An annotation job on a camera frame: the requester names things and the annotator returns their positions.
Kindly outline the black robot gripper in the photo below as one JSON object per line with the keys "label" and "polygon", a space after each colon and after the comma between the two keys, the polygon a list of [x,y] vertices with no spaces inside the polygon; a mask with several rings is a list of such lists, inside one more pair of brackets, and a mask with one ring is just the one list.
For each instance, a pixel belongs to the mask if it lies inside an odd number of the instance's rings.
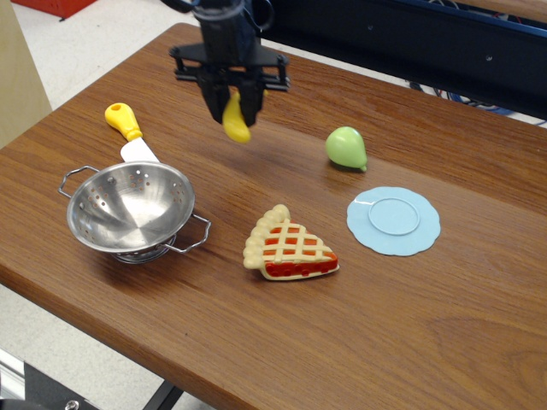
{"label": "black robot gripper", "polygon": [[231,97],[229,86],[236,86],[244,123],[253,126],[262,110],[264,90],[289,89],[288,58],[262,46],[258,26],[248,12],[196,12],[195,16],[202,41],[169,51],[177,79],[198,84],[215,121],[223,120]]}

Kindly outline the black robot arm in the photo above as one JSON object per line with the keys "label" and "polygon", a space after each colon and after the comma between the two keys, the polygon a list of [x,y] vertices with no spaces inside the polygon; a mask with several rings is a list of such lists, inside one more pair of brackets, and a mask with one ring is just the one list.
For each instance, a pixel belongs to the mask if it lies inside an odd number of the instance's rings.
{"label": "black robot arm", "polygon": [[169,55],[175,60],[178,80],[195,82],[213,119],[219,123],[230,100],[229,88],[240,95],[244,123],[253,126],[262,110],[265,91],[288,91],[289,59],[262,46],[259,35],[274,20],[273,5],[255,18],[253,1],[166,1],[180,13],[191,13],[200,24],[203,41],[175,46]]}

